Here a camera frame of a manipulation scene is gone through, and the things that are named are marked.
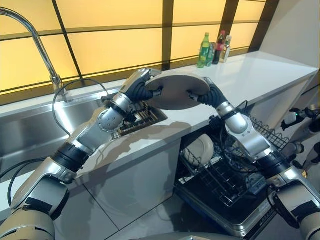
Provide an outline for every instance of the window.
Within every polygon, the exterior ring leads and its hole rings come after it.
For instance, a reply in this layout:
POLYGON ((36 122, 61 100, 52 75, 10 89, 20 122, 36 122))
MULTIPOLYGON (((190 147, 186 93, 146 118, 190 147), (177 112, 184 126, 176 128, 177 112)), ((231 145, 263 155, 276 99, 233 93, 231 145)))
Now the window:
MULTIPOLYGON (((233 51, 245 49, 245 53, 261 28, 267 4, 265 0, 1 1, 2 7, 34 25, 63 82, 80 77, 108 82, 118 79, 115 73, 125 78, 141 67, 193 64, 205 33, 215 42, 222 29, 232 35, 233 51)), ((276 7, 268 12, 274 13, 276 7)), ((49 72, 31 34, 12 18, 0 15, 0 21, 0 105, 52 93, 49 72)), ((263 26, 267 28, 270 21, 263 26)))

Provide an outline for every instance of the bottle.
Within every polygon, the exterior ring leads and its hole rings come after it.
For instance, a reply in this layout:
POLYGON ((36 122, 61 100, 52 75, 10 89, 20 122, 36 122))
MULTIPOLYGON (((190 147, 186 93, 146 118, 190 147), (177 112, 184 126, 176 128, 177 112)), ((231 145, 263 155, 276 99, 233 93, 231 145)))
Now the bottle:
POLYGON ((214 58, 212 61, 212 64, 218 64, 219 63, 219 59, 220 59, 220 54, 224 49, 224 45, 225 45, 225 35, 226 35, 226 31, 222 30, 220 33, 220 36, 217 39, 217 45, 216 45, 216 50, 214 53, 214 58))
POLYGON ((209 43, 209 32, 206 32, 205 35, 204 35, 204 39, 203 39, 203 41, 201 43, 198 62, 196 63, 196 66, 199 69, 203 69, 205 67, 207 55, 208 55, 208 52, 209 52, 209 45, 210 45, 210 43, 209 43))
POLYGON ((225 44, 223 47, 223 51, 220 55, 220 63, 225 63, 229 57, 229 53, 231 50, 231 47, 230 47, 231 39, 232 39, 231 36, 226 36, 226 38, 225 38, 225 44))
POLYGON ((206 60, 205 60, 205 66, 206 67, 210 67, 211 66, 212 61, 214 60, 214 55, 215 55, 214 42, 210 42, 208 55, 206 56, 206 60))

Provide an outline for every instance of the stainless steel sink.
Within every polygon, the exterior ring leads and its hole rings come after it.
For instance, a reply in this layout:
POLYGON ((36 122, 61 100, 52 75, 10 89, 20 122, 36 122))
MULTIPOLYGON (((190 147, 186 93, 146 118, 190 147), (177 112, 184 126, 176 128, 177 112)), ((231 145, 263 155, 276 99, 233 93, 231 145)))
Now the stainless steel sink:
MULTIPOLYGON (((108 93, 114 95, 119 89, 108 89, 108 93)), ((97 108, 103 106, 101 97, 106 95, 106 92, 101 91, 79 96, 67 103, 57 102, 56 116, 72 133, 79 125, 87 122, 97 108)), ((149 107, 148 111, 151 111, 156 118, 127 125, 128 130, 122 127, 119 134, 125 135, 124 132, 131 133, 167 119, 159 109, 149 107)), ((51 103, 22 109, 12 114, 0 114, 0 173, 21 161, 52 155, 67 138, 68 135, 59 128, 53 118, 51 103)), ((36 167, 37 163, 31 164, 23 169, 21 174, 30 172, 36 167)), ((11 179, 14 172, 7 174, 1 182, 11 179)))

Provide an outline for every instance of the white countertop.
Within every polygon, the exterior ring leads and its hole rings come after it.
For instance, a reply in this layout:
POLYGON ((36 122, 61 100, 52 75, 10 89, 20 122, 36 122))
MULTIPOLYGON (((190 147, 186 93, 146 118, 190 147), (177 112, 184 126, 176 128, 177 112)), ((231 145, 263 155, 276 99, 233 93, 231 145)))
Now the white countertop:
MULTIPOLYGON (((230 57, 227 63, 205 67, 186 66, 170 71, 187 72, 201 77, 210 77, 221 89, 227 99, 235 106, 248 100, 250 104, 261 101, 281 90, 294 86, 305 76, 316 74, 317 68, 303 65, 285 58, 270 55, 264 52, 252 52, 230 57)), ((120 86, 123 80, 105 83, 106 88, 120 86)), ((72 90, 72 95, 81 95, 85 92, 94 92, 100 86, 72 90)), ((53 95, 38 97, 0 107, 1 113, 10 113, 22 108, 29 108, 52 101, 53 95)), ((116 141, 105 144, 85 163, 80 170, 76 182, 81 184, 90 181, 89 172, 109 165, 110 172, 119 166, 131 162, 147 153, 157 150, 170 142, 177 140, 188 133, 194 132, 208 124, 211 115, 216 111, 209 106, 199 105, 186 110, 163 111, 168 119, 135 133, 129 134, 116 141)), ((12 188, 12 195, 31 173, 18 177, 12 188)), ((8 216, 9 205, 7 192, 10 181, 0 184, 0 220, 8 216)))

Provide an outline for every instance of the faucet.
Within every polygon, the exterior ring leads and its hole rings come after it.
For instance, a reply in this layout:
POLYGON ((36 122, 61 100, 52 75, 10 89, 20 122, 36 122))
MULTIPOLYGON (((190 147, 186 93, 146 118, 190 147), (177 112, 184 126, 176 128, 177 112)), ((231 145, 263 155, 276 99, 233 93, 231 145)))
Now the faucet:
MULTIPOLYGON (((61 81, 60 76, 57 74, 54 66, 52 65, 50 58, 47 54, 47 51, 35 27, 26 18, 21 16, 19 13, 13 10, 10 10, 8 8, 0 7, 0 15, 8 16, 10 18, 17 20, 19 23, 25 26, 25 28, 31 33, 32 39, 39 50, 39 53, 44 61, 46 68, 50 73, 50 79, 51 79, 51 82, 53 83, 53 91, 57 93, 64 85, 61 81)), ((65 96, 66 94, 67 94, 67 90, 64 89, 60 92, 59 95, 65 96)))

